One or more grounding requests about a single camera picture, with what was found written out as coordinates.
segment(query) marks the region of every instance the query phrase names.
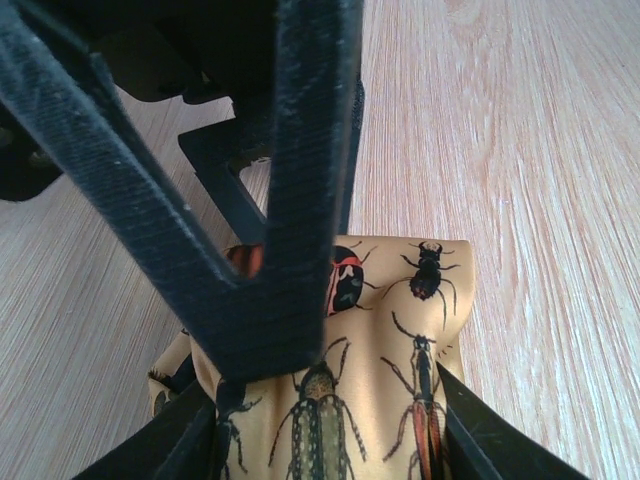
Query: beetle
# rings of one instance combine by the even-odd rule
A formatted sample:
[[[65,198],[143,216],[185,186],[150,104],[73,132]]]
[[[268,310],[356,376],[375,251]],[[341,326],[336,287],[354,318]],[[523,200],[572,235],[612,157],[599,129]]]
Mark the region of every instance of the beetle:
[[[213,452],[213,478],[219,480],[224,472],[225,478],[229,480],[229,449],[231,442],[236,442],[238,446],[238,465],[244,473],[248,473],[242,459],[242,440],[240,431],[231,419],[234,413],[248,412],[255,407],[262,397],[257,400],[244,403],[246,386],[241,383],[229,383],[220,379],[216,387],[215,405],[218,409],[218,419],[216,420],[216,448]]]
[[[457,303],[458,303],[458,292],[456,291],[456,286],[453,284],[451,280],[447,280],[446,278],[442,278],[442,271],[451,270],[452,268],[457,268],[460,265],[450,265],[448,267],[440,266],[440,255],[450,255],[455,251],[451,252],[443,252],[442,245],[439,243],[436,244],[437,248],[433,248],[431,246],[425,247],[425,243],[420,242],[418,245],[409,244],[412,247],[416,247],[420,249],[420,257],[418,259],[418,263],[414,263],[411,261],[406,255],[400,255],[405,262],[407,262],[412,267],[418,269],[413,277],[405,277],[401,278],[397,282],[392,283],[387,291],[382,295],[384,298],[391,289],[401,282],[409,282],[409,288],[411,289],[411,293],[416,298],[419,298],[422,301],[425,301],[431,297],[433,297],[436,292],[440,294],[440,298],[442,298],[442,308],[444,313],[444,320],[442,329],[444,330],[447,325],[447,302],[444,298],[444,294],[440,290],[440,284],[442,282],[448,283],[451,285],[453,289],[453,314],[456,315]]]
[[[362,244],[362,241],[351,247],[336,245],[333,251],[331,262],[331,276],[329,278],[329,289],[327,291],[327,316],[335,315],[352,307],[361,310],[371,310],[358,305],[360,295],[364,285],[374,290],[376,287],[364,280],[364,269],[362,265],[366,262],[371,252],[377,247],[373,247],[367,252],[362,260],[352,250]]]
[[[327,365],[326,356],[339,343],[346,345],[336,378]],[[291,476],[293,480],[347,480],[349,472],[351,479],[355,480],[347,453],[344,412],[351,423],[362,460],[366,461],[367,452],[353,415],[344,400],[336,395],[350,345],[346,337],[335,340],[327,348],[322,361],[307,370],[300,384],[296,383],[295,376],[292,375],[299,399],[280,423],[269,455],[271,466],[282,428],[291,417],[291,462],[286,479]]]
[[[413,335],[400,325],[395,312],[393,323],[396,328],[413,340],[413,354],[411,356],[411,367],[413,370],[413,385],[405,380],[396,364],[385,357],[380,359],[391,367],[393,373],[400,379],[404,387],[413,397],[413,403],[407,407],[400,419],[398,427],[398,437],[391,447],[391,450],[382,459],[386,462],[398,450],[402,444],[405,426],[409,414],[413,420],[413,435],[416,442],[416,451],[409,460],[409,480],[411,471],[416,464],[420,466],[420,476],[422,480],[444,478],[444,449],[440,438],[440,420],[438,411],[444,413],[442,406],[434,400],[434,394],[438,390],[440,381],[435,385],[431,393],[431,376],[433,364],[431,362],[431,345],[436,341],[424,335]]]

